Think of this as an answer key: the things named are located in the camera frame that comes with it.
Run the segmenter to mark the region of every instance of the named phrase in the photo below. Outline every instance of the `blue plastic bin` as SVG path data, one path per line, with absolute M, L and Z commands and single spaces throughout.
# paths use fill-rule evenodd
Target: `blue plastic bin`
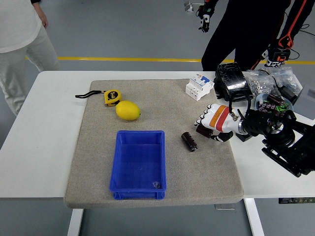
M 120 130 L 109 190 L 114 199 L 165 197 L 165 133 Z

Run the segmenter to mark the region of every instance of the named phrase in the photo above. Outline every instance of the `plastic bag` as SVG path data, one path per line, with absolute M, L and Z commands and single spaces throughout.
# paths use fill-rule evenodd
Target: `plastic bag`
M 246 80 L 254 97 L 263 93 L 275 93 L 275 82 L 271 75 L 262 70 L 249 70 L 248 72 Z
M 297 96 L 301 92 L 302 86 L 293 74 L 292 67 L 267 67 L 266 71 L 274 76 L 279 87 L 286 86 Z

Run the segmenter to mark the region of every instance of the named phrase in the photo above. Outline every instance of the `white pants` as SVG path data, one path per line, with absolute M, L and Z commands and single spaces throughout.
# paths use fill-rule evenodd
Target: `white pants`
M 29 45 L 12 52 L 0 53 L 0 86 L 6 102 L 16 116 L 29 93 L 25 77 L 25 56 L 40 72 L 60 70 L 56 51 L 44 26 Z

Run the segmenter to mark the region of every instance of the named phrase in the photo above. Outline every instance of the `yellow floor line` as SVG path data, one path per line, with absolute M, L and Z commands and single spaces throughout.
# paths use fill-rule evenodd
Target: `yellow floor line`
M 201 59 L 181 58 L 96 58 L 96 57 L 58 57 L 59 60 L 89 60 L 89 61 L 153 61 L 153 62 L 201 62 Z M 223 62 L 231 63 L 233 59 L 226 59 Z M 315 65 L 315 61 L 289 60 L 286 64 Z

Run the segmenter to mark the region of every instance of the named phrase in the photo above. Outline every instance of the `gray felt mat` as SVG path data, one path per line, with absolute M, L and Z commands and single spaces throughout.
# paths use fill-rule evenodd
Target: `gray felt mat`
M 214 90 L 199 101 L 185 93 L 188 79 L 93 81 L 91 90 L 118 89 L 123 100 L 136 103 L 141 116 L 120 119 L 104 106 L 103 94 L 88 98 L 73 156 L 64 202 L 69 208 L 158 207 L 235 203 L 243 188 L 229 142 L 208 139 L 194 122 Z M 165 199 L 114 200 L 109 191 L 118 130 L 164 130 L 167 190 Z M 181 134 L 189 132 L 199 146 L 189 152 Z

